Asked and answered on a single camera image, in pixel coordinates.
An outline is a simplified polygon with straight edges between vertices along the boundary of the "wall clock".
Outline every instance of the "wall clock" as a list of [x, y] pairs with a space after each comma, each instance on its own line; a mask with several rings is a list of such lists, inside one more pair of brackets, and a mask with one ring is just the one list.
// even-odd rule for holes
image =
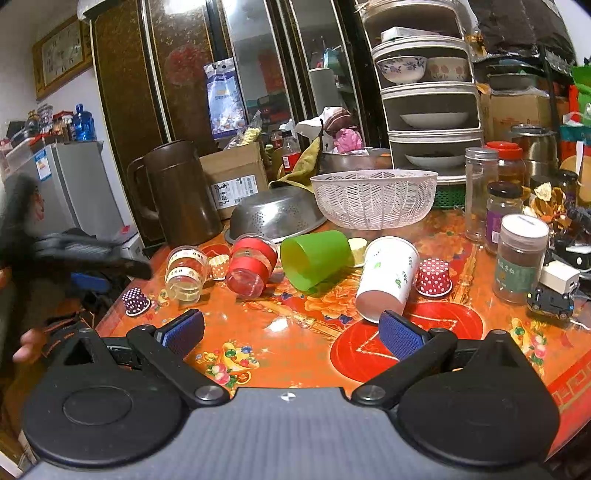
[[55, 92], [91, 65], [90, 28], [73, 16], [33, 45], [37, 100]]

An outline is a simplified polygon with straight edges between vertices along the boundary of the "pink cloth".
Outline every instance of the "pink cloth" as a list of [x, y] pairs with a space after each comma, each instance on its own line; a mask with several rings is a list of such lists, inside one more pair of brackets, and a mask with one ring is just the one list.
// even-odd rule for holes
[[361, 136], [350, 128], [343, 128], [336, 133], [335, 147], [339, 153], [348, 153], [365, 148]]

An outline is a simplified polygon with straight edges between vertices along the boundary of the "stainless steel colander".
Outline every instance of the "stainless steel colander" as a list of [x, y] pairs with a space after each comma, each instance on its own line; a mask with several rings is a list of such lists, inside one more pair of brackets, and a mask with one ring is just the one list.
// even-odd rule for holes
[[232, 212], [225, 239], [233, 244], [239, 236], [255, 233], [279, 243], [325, 221], [314, 194], [291, 185], [277, 187], [242, 199]]

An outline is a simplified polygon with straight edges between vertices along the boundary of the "blue floral bowl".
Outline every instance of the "blue floral bowl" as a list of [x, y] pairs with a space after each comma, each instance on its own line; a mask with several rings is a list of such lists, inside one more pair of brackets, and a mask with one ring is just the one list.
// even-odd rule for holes
[[392, 57], [376, 62], [379, 71], [394, 85], [418, 82], [425, 75], [425, 57]]

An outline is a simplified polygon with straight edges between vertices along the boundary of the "white plastic basket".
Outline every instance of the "white plastic basket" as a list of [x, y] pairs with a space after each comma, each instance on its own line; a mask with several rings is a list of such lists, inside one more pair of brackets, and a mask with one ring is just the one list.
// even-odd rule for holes
[[320, 211], [335, 225], [381, 230], [416, 223], [435, 200], [437, 173], [359, 170], [312, 177]]

